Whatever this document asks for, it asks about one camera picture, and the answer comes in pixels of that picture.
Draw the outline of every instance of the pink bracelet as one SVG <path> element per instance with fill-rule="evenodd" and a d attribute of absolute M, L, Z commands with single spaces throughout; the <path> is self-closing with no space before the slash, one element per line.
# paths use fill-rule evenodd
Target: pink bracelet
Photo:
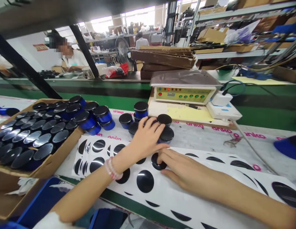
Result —
<path fill-rule="evenodd" d="M 123 174 L 118 174 L 112 165 L 112 158 L 110 157 L 106 162 L 104 163 L 104 166 L 106 167 L 106 170 L 111 177 L 112 180 L 120 180 L 123 177 Z"/>

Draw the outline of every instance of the wall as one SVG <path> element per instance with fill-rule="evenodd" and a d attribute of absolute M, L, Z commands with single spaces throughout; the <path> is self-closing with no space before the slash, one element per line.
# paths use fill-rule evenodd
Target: wall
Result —
<path fill-rule="evenodd" d="M 13 38 L 7 42 L 34 68 L 37 72 L 51 70 L 51 67 L 60 63 L 59 53 L 53 49 L 38 52 L 33 45 L 43 44 L 43 32 Z"/>

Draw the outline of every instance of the metal frame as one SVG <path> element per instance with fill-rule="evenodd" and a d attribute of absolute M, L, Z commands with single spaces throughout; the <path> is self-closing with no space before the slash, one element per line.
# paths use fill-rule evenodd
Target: metal frame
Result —
<path fill-rule="evenodd" d="M 88 65 L 91 68 L 91 71 L 92 71 L 95 79 L 101 80 L 101 78 L 99 78 L 99 72 L 97 70 L 95 62 L 91 56 L 90 51 L 88 50 L 87 44 L 81 34 L 79 27 L 77 25 L 70 25 L 69 27 L 71 28 L 76 40 L 78 41 L 78 46 L 81 49 L 82 53 L 84 54 L 84 57 L 87 60 Z"/>
<path fill-rule="evenodd" d="M 0 54 L 24 74 L 39 90 L 52 99 L 62 97 L 37 73 L 30 64 L 0 34 Z"/>

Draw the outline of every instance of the window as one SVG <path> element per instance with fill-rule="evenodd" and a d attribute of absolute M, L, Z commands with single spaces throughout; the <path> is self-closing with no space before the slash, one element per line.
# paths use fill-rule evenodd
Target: window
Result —
<path fill-rule="evenodd" d="M 125 18 L 127 21 L 127 26 L 133 23 L 144 23 L 144 25 L 154 25 L 155 18 L 155 7 L 147 7 L 139 10 L 130 11 L 122 14 L 123 16 L 123 24 L 125 25 Z"/>
<path fill-rule="evenodd" d="M 109 31 L 108 27 L 113 26 L 112 17 L 102 17 L 98 19 L 91 20 L 93 29 L 97 33 L 103 33 Z"/>

